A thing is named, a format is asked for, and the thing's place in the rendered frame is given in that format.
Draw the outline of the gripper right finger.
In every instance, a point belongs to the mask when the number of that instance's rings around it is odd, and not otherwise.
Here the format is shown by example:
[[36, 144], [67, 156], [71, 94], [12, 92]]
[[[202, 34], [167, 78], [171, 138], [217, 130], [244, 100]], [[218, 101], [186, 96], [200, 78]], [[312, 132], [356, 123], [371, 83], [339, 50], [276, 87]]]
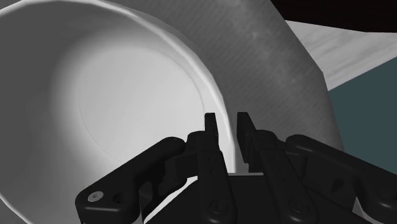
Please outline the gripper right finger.
[[237, 140], [250, 172], [262, 172], [279, 224], [397, 224], [397, 174], [305, 135], [281, 141], [237, 114]]

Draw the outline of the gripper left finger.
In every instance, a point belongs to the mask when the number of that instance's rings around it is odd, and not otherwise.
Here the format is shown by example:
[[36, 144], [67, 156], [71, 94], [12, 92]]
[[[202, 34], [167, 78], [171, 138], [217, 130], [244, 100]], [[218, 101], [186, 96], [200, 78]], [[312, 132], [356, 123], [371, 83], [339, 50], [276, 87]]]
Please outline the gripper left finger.
[[214, 113], [187, 140], [166, 137], [82, 190], [75, 199], [81, 224], [133, 224], [146, 218], [187, 179], [198, 178], [198, 224], [237, 224]]

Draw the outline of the grey bowl with white inside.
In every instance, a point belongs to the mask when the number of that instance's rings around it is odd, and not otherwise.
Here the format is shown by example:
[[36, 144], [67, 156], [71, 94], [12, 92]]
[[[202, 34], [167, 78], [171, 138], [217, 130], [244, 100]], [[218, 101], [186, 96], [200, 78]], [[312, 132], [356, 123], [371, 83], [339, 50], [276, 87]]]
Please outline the grey bowl with white inside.
[[270, 0], [0, 0], [0, 202], [80, 224], [78, 192], [216, 114], [342, 149], [323, 72]]

